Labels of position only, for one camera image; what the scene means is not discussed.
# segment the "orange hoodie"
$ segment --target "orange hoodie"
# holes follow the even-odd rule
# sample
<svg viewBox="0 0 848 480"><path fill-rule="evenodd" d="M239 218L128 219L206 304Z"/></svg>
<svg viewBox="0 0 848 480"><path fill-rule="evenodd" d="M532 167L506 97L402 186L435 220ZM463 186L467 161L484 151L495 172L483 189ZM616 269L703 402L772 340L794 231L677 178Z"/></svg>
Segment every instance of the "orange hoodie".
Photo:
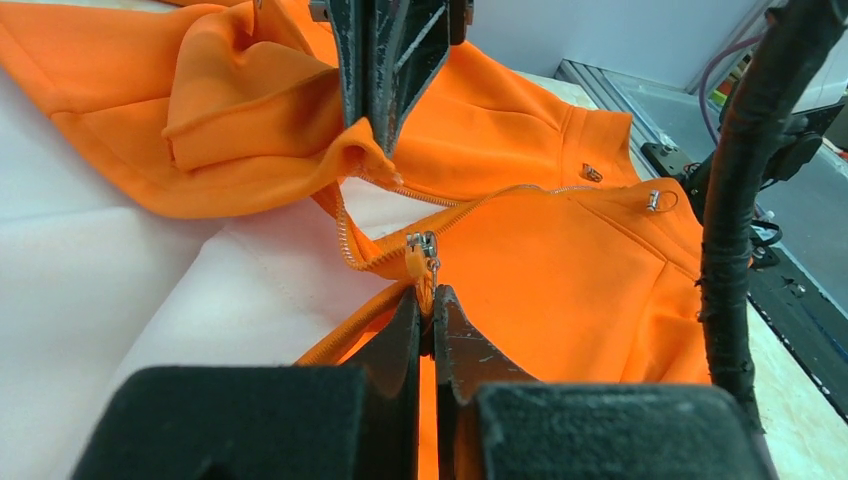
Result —
<svg viewBox="0 0 848 480"><path fill-rule="evenodd" d="M0 3L0 62L94 168L152 211L243 215L312 196L333 215L348 264L397 283L301 363L338 361L405 286L426 290L405 234L434 230L440 283L532 375L708 382L700 226L673 180L637 185L628 116L564 104L464 44L389 160L367 121L342 128L335 43L306 4L150 14ZM603 179L584 178L584 163ZM451 208L372 240L344 209L338 182L351 175ZM537 187L508 188L517 184ZM546 192L571 186L598 189ZM661 208L649 212L654 191ZM429 479L435 387L432 364L422 368L419 476Z"/></svg>

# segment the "white wall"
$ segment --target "white wall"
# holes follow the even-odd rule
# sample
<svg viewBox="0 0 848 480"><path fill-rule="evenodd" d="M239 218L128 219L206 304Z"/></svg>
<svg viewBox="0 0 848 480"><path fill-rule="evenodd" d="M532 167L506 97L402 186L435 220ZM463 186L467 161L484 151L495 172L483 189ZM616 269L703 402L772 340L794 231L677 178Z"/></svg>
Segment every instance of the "white wall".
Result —
<svg viewBox="0 0 848 480"><path fill-rule="evenodd" d="M476 0L468 38L510 68L562 58L685 88L760 0Z"/></svg>

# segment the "white table surface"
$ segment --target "white table surface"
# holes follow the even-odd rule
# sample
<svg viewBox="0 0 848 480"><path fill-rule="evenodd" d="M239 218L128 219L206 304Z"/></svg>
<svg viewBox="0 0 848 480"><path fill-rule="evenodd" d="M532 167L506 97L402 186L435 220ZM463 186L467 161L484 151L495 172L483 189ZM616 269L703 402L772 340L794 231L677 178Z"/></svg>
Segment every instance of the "white table surface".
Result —
<svg viewBox="0 0 848 480"><path fill-rule="evenodd" d="M579 86L530 78L594 108ZM5 73L0 105L2 479L67 476L111 392L133 371L292 362L386 284L344 265L332 219L311 202L235 220L162 219L96 175ZM397 196L387 202L391 194L358 181L344 190L372 236L438 210ZM303 271L310 275L291 274ZM781 477L845 478L848 427L753 309L749 326Z"/></svg>

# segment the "metal grommet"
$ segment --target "metal grommet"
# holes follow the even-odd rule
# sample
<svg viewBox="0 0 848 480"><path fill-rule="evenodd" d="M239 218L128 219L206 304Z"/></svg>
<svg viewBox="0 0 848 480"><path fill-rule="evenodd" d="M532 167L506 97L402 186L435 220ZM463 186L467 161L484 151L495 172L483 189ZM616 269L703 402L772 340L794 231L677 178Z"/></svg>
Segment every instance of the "metal grommet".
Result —
<svg viewBox="0 0 848 480"><path fill-rule="evenodd" d="M589 165L588 163L584 163L583 164L583 178L585 178L586 180L595 182L595 183L600 183L601 180L604 179L604 176L601 175L601 172L595 170L595 168L592 167L591 165Z"/></svg>
<svg viewBox="0 0 848 480"><path fill-rule="evenodd" d="M672 203L668 207L663 208L660 205L660 198L662 197L663 194L669 194L669 195L673 196L674 197L674 203ZM668 211L672 210L674 207L676 207L678 203L680 203L680 197L677 195L677 192L675 192L673 190L664 190L662 192L659 191L659 190L651 190L651 195L650 195L650 197L648 197L647 209L648 209L649 212L654 212L654 213L668 212Z"/></svg>

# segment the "black foam pad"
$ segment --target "black foam pad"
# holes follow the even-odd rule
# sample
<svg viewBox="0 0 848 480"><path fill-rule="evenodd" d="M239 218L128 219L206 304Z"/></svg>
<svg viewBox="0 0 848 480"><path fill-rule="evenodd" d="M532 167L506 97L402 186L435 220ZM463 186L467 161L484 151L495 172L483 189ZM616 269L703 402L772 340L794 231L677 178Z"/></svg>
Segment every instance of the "black foam pad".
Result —
<svg viewBox="0 0 848 480"><path fill-rule="evenodd" d="M482 468L470 477L768 478L738 407L717 388L490 384L470 407L478 437L459 445L479 448L463 456Z"/></svg>
<svg viewBox="0 0 848 480"><path fill-rule="evenodd" d="M357 367L161 367L114 395L75 479L355 478Z"/></svg>

